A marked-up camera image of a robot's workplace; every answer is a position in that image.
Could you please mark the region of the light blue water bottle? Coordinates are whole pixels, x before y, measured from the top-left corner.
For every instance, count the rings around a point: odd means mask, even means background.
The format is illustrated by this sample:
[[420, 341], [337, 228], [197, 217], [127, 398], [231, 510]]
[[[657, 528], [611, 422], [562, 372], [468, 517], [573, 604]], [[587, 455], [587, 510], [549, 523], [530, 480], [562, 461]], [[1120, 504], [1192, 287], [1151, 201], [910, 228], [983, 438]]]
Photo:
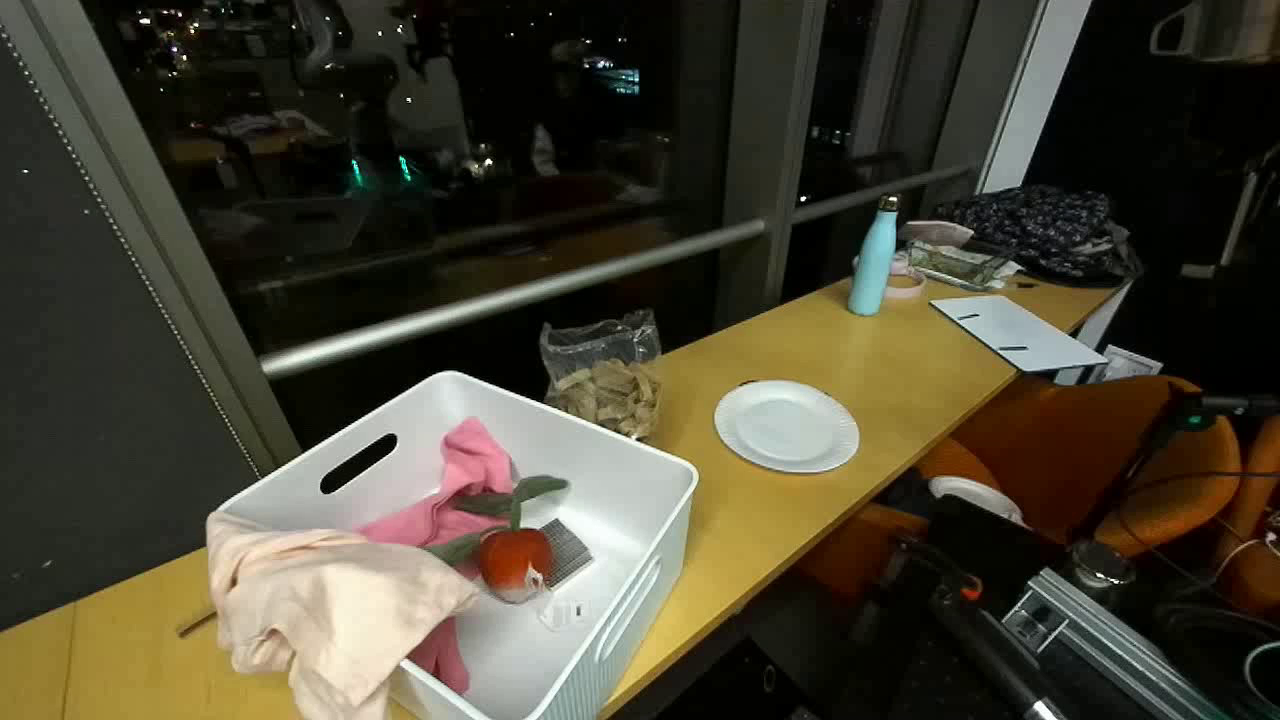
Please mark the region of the light blue water bottle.
[[875, 314], [885, 305], [892, 258], [895, 258], [895, 218], [902, 218], [902, 201], [885, 194], [875, 202], [875, 217], [866, 232], [858, 265], [852, 265], [847, 307], [858, 314]]

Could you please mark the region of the dark patterned fabric bag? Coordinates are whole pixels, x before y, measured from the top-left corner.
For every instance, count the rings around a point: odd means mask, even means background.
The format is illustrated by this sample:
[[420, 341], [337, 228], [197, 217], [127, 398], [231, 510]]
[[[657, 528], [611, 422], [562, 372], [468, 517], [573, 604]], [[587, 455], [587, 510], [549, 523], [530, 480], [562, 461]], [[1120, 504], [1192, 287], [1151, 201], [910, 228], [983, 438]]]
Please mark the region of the dark patterned fabric bag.
[[946, 217], [971, 228], [975, 251], [1058, 283], [1108, 287], [1143, 272], [1114, 201], [1092, 186], [1024, 184], [958, 201]]

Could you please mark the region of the metal window handrail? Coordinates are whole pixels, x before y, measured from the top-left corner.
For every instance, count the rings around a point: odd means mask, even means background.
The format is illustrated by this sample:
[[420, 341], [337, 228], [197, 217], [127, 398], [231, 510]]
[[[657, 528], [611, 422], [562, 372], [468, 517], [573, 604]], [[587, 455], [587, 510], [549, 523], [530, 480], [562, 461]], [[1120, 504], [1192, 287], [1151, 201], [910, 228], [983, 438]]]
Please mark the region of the metal window handrail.
[[[968, 173], [964, 165], [928, 166], [928, 173], [885, 178], [885, 184], [874, 184], [874, 186], [858, 186], [858, 190], [845, 190], [845, 194], [831, 194], [831, 201], [814, 201], [814, 202], [799, 202], [792, 210], [792, 224], [809, 224], [817, 217], [831, 217], [831, 210], [858, 206], [858, 202], [866, 202], [874, 194], [912, 190], [912, 186], [962, 178], [964, 173]], [[584, 290], [584, 287], [595, 287], [595, 283], [609, 283], [609, 279], [620, 279], [620, 275], [636, 275], [636, 272], [653, 272], [653, 268], [666, 268], [666, 265], [708, 255], [708, 251], [721, 251], [721, 249], [734, 249], [734, 243], [750, 243], [750, 240], [765, 235], [768, 228], [771, 228], [771, 218], [757, 217], [757, 218], [725, 224], [725, 228], [711, 228], [711, 232], [702, 232], [702, 235], [685, 235], [676, 243], [662, 243], [662, 249], [647, 249], [647, 251], [632, 251], [632, 255], [599, 258], [599, 265], [587, 265], [587, 268], [573, 268], [573, 272], [562, 272], [562, 275], [513, 283], [513, 287], [502, 287], [502, 290], [490, 290], [490, 296], [472, 296], [472, 301], [456, 301], [456, 305], [440, 305], [440, 307], [376, 319], [376, 323], [365, 323], [365, 329], [352, 329], [352, 330], [337, 330], [337, 336], [326, 336], [326, 341], [307, 341], [307, 345], [296, 345], [296, 348], [269, 350], [262, 358], [262, 372], [269, 379], [288, 379], [288, 375], [300, 375], [300, 372], [333, 368], [333, 365], [344, 365], [344, 358], [357, 358], [357, 355], [367, 355], [367, 350], [386, 350], [386, 348], [405, 345], [405, 341], [438, 336], [438, 330], [450, 330], [450, 329], [462, 329], [462, 323], [475, 323], [475, 319], [490, 319], [490, 314], [502, 314], [502, 313], [513, 313], [513, 307], [530, 307], [530, 305], [543, 305], [543, 301], [555, 301], [555, 296], [568, 296], [568, 290]]]

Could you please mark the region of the white paper plate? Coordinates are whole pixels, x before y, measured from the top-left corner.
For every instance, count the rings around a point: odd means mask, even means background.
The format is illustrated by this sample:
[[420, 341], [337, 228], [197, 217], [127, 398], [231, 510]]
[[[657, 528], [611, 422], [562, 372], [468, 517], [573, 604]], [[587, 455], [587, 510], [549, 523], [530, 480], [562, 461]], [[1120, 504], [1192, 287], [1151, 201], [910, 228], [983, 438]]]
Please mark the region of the white paper plate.
[[750, 463], [819, 476], [859, 453], [859, 422], [828, 390], [799, 379], [750, 379], [721, 395], [717, 435]]

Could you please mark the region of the white plastic bin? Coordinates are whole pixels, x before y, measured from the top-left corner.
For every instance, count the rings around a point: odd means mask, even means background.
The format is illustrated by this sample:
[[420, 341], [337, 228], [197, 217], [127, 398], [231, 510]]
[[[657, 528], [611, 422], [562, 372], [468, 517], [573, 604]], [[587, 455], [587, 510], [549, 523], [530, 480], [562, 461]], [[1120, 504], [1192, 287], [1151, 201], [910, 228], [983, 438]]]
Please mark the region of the white plastic bin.
[[[688, 461], [466, 372], [438, 372], [217, 510], [269, 530], [365, 537], [365, 523], [440, 487], [440, 444], [466, 418], [492, 430], [518, 476], [507, 494], [466, 499], [466, 510], [492, 517], [490, 530], [423, 546], [480, 587], [451, 621], [472, 685], [451, 690], [405, 661], [387, 711], [595, 720], [685, 567], [702, 485]], [[506, 598], [480, 581], [475, 546], [506, 528], [554, 538], [555, 567], [538, 596]]]

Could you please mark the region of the bright pink cloth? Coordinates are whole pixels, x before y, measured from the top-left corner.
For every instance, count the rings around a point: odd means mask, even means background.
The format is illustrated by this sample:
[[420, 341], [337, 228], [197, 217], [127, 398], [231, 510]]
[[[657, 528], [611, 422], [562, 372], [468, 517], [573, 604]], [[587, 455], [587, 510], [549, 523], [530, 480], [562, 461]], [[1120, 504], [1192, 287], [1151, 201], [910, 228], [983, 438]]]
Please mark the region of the bright pink cloth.
[[[440, 487], [365, 523], [367, 538], [438, 546], [492, 528], [492, 517], [466, 510], [466, 499], [480, 491], [507, 494], [518, 487], [507, 453], [480, 418], [466, 418], [444, 435], [440, 461]], [[451, 690], [468, 686], [468, 665], [462, 656], [451, 621], [413, 646], [413, 665], [444, 679]]]

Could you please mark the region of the clear bag of rubber bands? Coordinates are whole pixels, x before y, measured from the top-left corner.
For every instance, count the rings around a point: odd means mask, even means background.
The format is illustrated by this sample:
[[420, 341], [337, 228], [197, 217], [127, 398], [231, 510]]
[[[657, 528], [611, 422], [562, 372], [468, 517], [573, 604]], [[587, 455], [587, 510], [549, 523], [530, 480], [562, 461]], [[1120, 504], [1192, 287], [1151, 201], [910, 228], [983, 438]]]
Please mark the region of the clear bag of rubber bands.
[[541, 329], [549, 402], [620, 435], [647, 435], [662, 410], [662, 383], [647, 358], [662, 355], [662, 329], [647, 307], [578, 329]]

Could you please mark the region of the orange chair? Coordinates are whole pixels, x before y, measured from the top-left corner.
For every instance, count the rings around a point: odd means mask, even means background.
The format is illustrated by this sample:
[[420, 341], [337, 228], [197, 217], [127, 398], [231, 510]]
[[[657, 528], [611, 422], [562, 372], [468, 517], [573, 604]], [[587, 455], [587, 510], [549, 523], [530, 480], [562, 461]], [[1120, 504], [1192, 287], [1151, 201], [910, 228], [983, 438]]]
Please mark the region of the orange chair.
[[[1042, 567], [1101, 552], [1114, 575], [1156, 567], [1174, 596], [1243, 604], [1229, 546], [1274, 494], [1276, 418], [1243, 438], [1192, 379], [1018, 379], [912, 463], [902, 504], [881, 494], [831, 528], [799, 575], [841, 606], [918, 613], [951, 583], [1003, 614]], [[1137, 581], [1137, 604], [1170, 590]]]

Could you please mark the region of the pale pink cloth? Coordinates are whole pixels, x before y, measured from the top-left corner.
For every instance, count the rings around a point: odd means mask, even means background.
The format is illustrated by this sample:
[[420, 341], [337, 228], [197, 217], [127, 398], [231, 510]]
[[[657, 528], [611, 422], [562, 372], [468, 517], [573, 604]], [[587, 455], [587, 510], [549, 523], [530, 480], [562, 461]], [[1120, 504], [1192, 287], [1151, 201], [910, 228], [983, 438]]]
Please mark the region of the pale pink cloth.
[[245, 675], [283, 670], [304, 720], [387, 720], [405, 661], [466, 690], [451, 621], [480, 587], [423, 546], [362, 530], [209, 521], [217, 640]]

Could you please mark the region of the red toy tomato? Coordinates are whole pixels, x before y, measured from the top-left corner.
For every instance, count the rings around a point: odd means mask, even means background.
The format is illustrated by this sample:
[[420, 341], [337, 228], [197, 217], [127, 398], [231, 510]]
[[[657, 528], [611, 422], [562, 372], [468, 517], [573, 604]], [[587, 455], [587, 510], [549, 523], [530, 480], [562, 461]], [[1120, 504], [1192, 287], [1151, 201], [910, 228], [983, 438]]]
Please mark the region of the red toy tomato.
[[475, 567], [480, 581], [506, 598], [538, 596], [549, 583], [549, 573], [555, 567], [554, 538], [538, 528], [492, 530], [475, 546]]

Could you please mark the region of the white clipboard with paper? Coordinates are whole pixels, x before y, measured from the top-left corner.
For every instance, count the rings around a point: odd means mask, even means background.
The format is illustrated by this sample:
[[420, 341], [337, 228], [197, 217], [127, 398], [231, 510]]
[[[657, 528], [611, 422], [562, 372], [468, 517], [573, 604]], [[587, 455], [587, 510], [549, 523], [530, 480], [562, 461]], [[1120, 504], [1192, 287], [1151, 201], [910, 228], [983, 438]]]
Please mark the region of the white clipboard with paper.
[[1008, 358], [1018, 372], [1092, 368], [1101, 350], [1008, 296], [951, 296], [938, 313]]

